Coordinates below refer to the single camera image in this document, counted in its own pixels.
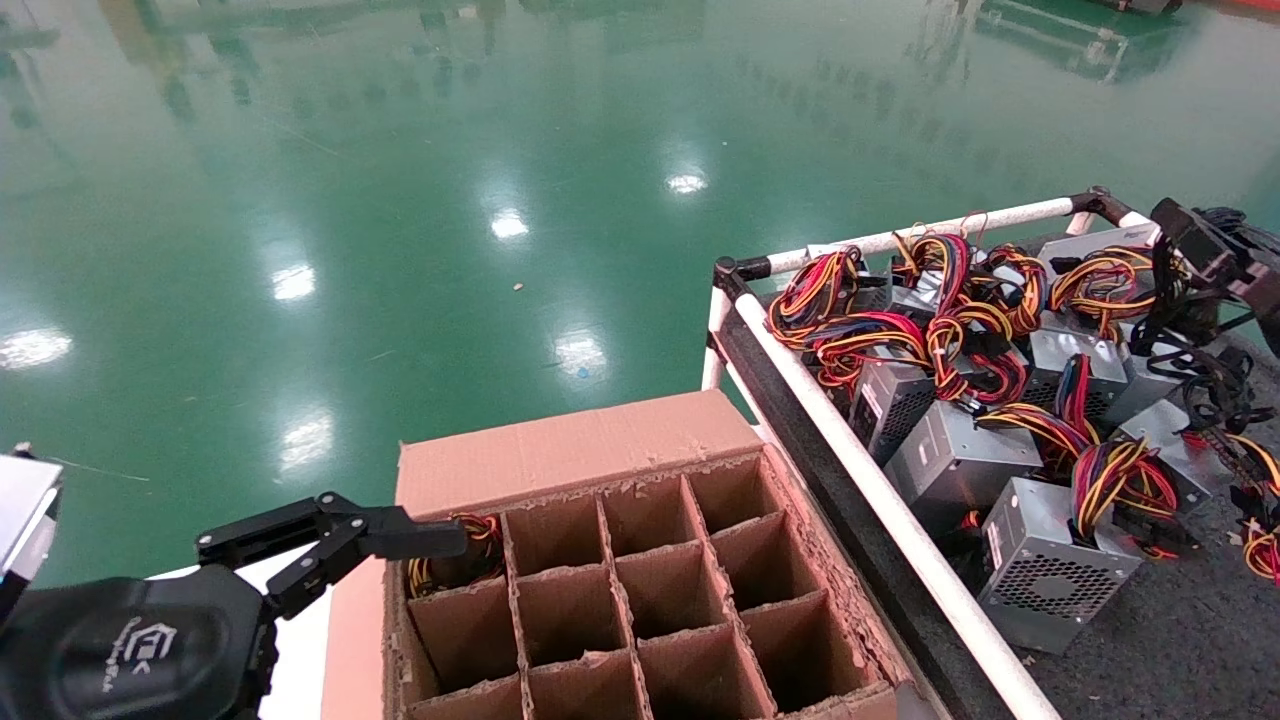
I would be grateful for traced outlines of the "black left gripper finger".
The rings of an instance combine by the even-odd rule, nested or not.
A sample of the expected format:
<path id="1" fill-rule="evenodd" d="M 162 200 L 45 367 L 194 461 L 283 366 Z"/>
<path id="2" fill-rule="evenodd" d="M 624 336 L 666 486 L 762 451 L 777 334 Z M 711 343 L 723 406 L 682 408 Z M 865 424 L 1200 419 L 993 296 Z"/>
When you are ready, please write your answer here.
<path id="1" fill-rule="evenodd" d="M 200 566 L 230 570 L 302 550 L 268 580 L 265 603 L 278 619 L 302 614 L 367 559 L 452 559 L 467 547 L 460 521 L 415 521 L 401 506 L 362 506 L 335 492 L 206 530 L 196 541 Z"/>

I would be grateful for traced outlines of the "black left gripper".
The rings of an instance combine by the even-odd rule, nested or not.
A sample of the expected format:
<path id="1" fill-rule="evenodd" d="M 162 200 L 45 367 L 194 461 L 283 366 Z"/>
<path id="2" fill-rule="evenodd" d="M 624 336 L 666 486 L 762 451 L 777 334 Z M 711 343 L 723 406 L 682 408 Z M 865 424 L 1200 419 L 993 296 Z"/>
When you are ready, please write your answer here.
<path id="1" fill-rule="evenodd" d="M 3 625 L 5 719 L 255 719 L 275 614 L 225 568 L 28 591 Z"/>

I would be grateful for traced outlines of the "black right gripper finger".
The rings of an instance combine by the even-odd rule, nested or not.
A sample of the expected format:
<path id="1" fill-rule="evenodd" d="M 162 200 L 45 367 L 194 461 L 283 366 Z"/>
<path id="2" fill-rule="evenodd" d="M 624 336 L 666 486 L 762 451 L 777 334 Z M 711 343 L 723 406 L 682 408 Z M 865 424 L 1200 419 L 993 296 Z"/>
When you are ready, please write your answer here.
<path id="1" fill-rule="evenodd" d="M 1188 208 L 1162 199 L 1151 219 L 1175 250 L 1202 293 L 1216 293 L 1247 309 L 1279 355 L 1277 234 L 1251 224 L 1233 208 Z"/>

